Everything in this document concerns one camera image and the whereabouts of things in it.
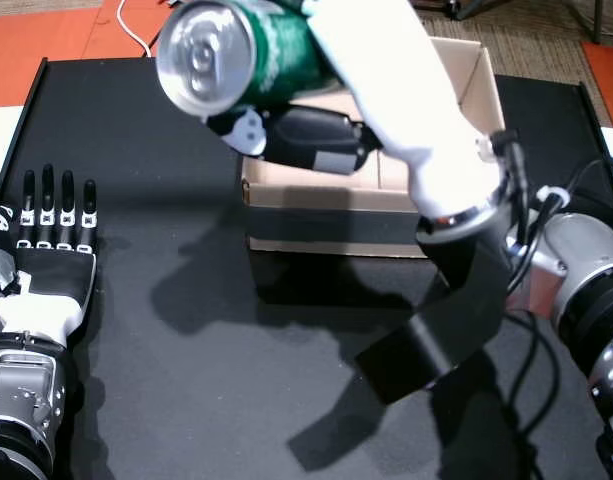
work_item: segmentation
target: gray carpet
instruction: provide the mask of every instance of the gray carpet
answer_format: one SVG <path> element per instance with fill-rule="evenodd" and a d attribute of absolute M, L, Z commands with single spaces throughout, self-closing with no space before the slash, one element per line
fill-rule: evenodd
<path fill-rule="evenodd" d="M 0 16 L 99 7 L 102 0 L 0 0 Z"/>
<path fill-rule="evenodd" d="M 509 0 L 485 2 L 494 8 L 462 22 L 420 11 L 431 35 L 482 42 L 495 73 L 588 87 L 600 123 L 612 126 L 582 41 L 590 41 L 592 0 Z M 613 0 L 605 0 L 604 29 L 613 32 Z M 613 38 L 604 36 L 613 46 Z"/>

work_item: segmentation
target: open cardboard box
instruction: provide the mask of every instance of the open cardboard box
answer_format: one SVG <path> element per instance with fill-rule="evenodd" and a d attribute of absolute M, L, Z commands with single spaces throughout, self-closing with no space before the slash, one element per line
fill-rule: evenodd
<path fill-rule="evenodd" d="M 486 48 L 479 42 L 446 38 L 433 38 L 433 44 L 464 115 L 483 133 L 503 129 Z M 353 120 L 361 120 L 348 92 L 308 97 L 295 103 L 344 112 Z M 415 242 L 418 215 L 407 184 L 406 165 L 378 152 L 350 176 L 244 159 L 242 185 L 249 207 L 250 248 L 423 257 Z"/>

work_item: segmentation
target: floor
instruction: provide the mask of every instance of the floor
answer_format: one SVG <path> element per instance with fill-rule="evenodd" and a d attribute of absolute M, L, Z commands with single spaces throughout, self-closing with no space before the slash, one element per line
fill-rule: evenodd
<path fill-rule="evenodd" d="M 0 0 L 0 106 L 23 103 L 42 56 L 59 60 L 140 55 L 140 47 L 117 25 L 118 2 Z M 602 99 L 601 78 L 596 80 L 588 61 L 602 58 L 603 52 L 587 58 L 583 47 L 590 39 L 593 4 L 591 0 L 490 0 L 485 11 L 463 22 L 436 12 L 420 11 L 420 16 L 432 35 L 481 41 L 490 51 L 496 73 L 584 82 L 600 123 L 613 126 L 613 113 L 606 108 L 608 103 L 613 111 L 613 101 Z M 127 0 L 124 10 L 126 22 L 145 39 L 153 38 L 170 13 L 158 0 Z M 604 28 L 613 33 L 613 0 L 605 0 Z M 613 36 L 604 36 L 602 42 L 613 46 Z M 608 83 L 612 77 L 611 72 L 604 75 Z M 606 82 L 599 83 L 604 88 Z M 606 91 L 613 92 L 613 80 Z"/>

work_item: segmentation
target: robotic hand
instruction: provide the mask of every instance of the robotic hand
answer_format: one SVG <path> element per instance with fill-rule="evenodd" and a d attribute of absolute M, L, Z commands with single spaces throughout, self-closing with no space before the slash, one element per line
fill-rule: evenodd
<path fill-rule="evenodd" d="M 95 183 L 84 185 L 79 235 L 73 174 L 62 177 L 57 214 L 51 165 L 42 173 L 38 222 L 35 175 L 26 172 L 15 246 L 12 217 L 0 207 L 0 478 L 47 480 L 78 382 L 66 339 L 82 324 L 95 277 Z"/>

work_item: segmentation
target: soda can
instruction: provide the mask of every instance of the soda can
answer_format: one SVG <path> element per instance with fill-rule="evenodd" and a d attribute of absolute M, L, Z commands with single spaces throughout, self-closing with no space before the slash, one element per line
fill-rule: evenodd
<path fill-rule="evenodd" d="M 173 103 L 202 118 L 337 84 L 306 19 L 266 0 L 197 0 L 178 8 L 162 29 L 156 65 Z"/>

